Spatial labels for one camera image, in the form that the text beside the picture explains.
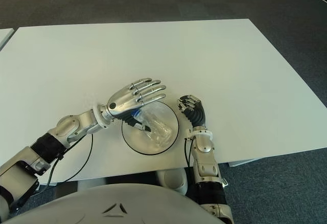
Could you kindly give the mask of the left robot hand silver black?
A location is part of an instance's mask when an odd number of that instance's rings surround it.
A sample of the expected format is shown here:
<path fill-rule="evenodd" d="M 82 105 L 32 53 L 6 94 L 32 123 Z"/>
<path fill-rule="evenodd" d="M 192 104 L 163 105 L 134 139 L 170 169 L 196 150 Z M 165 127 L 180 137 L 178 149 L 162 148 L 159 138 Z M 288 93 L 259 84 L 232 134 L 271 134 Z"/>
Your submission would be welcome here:
<path fill-rule="evenodd" d="M 131 127 L 150 132 L 151 128 L 137 120 L 133 113 L 142 107 L 166 97 L 163 90 L 165 85 L 160 80 L 143 78 L 128 84 L 114 93 L 104 105 L 94 109 L 98 124 L 107 128 L 112 120 L 119 119 Z"/>

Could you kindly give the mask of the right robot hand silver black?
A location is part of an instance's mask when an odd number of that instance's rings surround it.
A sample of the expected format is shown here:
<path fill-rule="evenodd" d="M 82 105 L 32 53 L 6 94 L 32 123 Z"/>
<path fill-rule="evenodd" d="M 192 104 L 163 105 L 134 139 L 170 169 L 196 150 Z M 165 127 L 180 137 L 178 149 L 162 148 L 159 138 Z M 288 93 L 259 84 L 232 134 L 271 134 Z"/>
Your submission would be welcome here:
<path fill-rule="evenodd" d="M 185 95 L 177 100 L 177 106 L 193 127 L 205 127 L 206 117 L 201 100 L 193 95 Z"/>

